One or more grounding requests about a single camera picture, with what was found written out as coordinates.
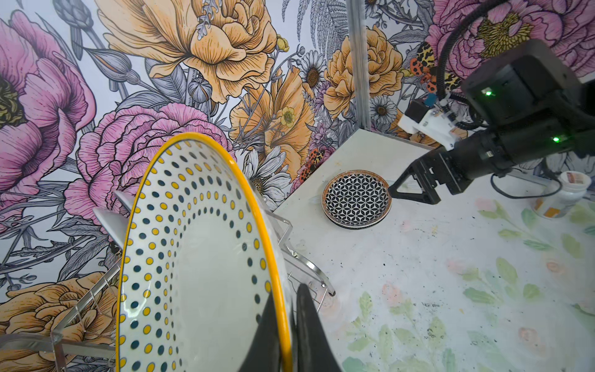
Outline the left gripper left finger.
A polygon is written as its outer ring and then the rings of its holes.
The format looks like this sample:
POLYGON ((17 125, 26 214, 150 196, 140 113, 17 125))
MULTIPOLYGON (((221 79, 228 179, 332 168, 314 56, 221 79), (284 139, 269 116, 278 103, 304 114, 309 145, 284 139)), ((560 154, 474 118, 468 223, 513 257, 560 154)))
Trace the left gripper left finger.
POLYGON ((281 369, 280 336, 274 298, 269 294, 263 315, 239 372, 279 372, 281 369))

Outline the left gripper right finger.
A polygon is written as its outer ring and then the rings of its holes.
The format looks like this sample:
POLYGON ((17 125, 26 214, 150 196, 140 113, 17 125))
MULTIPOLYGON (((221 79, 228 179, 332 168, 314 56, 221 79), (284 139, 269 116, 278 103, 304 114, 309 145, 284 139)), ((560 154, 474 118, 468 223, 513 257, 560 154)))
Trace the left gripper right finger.
POLYGON ((341 372, 306 284, 297 289, 297 336, 298 371, 341 372))

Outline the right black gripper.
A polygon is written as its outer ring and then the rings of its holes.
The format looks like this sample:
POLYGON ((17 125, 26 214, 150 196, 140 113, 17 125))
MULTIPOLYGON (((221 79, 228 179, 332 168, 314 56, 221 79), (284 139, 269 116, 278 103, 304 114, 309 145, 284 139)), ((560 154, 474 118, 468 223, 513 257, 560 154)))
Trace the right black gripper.
POLYGON ((556 118, 530 124, 497 126, 474 133, 452 150, 432 150, 407 167, 389 188, 392 198, 437 205, 435 190, 444 184, 463 193, 477 178, 503 177, 514 167, 574 149, 575 131, 556 118))

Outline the plain white plate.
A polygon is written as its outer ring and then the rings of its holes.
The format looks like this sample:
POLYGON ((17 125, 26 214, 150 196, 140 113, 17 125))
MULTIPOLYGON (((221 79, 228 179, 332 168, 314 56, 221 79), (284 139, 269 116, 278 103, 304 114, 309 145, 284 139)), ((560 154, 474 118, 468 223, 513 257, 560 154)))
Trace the plain white plate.
POLYGON ((345 229, 366 229, 390 212, 389 185, 368 170, 350 170, 336 175, 322 193, 326 217, 345 229))

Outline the yellow rimmed white plate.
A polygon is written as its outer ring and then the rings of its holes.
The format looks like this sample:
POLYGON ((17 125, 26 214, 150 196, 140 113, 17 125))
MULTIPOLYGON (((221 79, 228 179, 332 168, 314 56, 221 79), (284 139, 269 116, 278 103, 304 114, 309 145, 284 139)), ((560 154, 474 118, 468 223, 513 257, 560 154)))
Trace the yellow rimmed white plate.
POLYGON ((269 294, 281 369, 293 371, 291 295, 276 270, 276 238, 249 181, 209 136, 186 133, 150 162, 134 199, 122 250, 116 369, 238 371, 269 294), (215 290, 216 310, 184 320, 172 296, 184 268, 215 290))

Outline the chrome wire dish rack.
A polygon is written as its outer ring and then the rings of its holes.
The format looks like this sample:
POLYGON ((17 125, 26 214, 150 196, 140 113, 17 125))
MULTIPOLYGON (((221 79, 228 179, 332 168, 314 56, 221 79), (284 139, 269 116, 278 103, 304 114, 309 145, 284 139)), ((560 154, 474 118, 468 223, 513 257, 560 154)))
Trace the chrome wire dish rack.
MULTIPOLYGON (((291 295, 293 302, 289 308, 298 309, 298 287, 308 285, 314 304, 321 308, 330 296, 336 295, 335 288, 328 277, 314 265, 307 257, 293 249, 289 236, 293 226, 285 218, 275 214, 269 208, 267 197, 256 194, 259 199, 263 214, 267 215, 269 234, 276 238, 275 246, 277 260, 285 259, 276 270, 278 274, 286 274, 283 280, 283 290, 286 295, 291 295)), ((109 335, 108 341, 88 340, 70 341, 66 339, 64 330, 68 326, 82 323, 84 311, 99 311, 99 296, 108 293, 116 283, 116 275, 123 266, 118 263, 105 272, 100 279, 80 298, 66 310, 66 317, 57 323, 57 328, 49 336, 40 334, 22 333, 6 334, 1 336, 1 351, 13 355, 18 351, 35 354, 39 357, 49 357, 51 370, 75 371, 77 365, 90 367, 91 370, 115 371, 116 370, 116 335, 109 335)), ((172 296, 174 312, 179 312, 184 320, 189 320, 191 315, 207 316, 216 310, 214 305, 215 290, 206 288, 192 277, 189 268, 184 268, 184 277, 179 280, 181 290, 172 296)))

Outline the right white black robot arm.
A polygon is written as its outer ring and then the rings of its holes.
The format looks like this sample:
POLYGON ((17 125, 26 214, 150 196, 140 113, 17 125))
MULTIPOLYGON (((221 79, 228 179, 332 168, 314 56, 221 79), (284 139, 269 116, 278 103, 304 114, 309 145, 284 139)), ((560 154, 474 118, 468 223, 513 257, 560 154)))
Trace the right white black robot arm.
POLYGON ((503 177, 518 164, 572 151, 594 154, 594 86, 583 85, 541 40, 530 40, 484 63, 462 83, 488 127, 413 161, 387 192, 436 205, 444 184, 463 193, 485 175, 503 177))

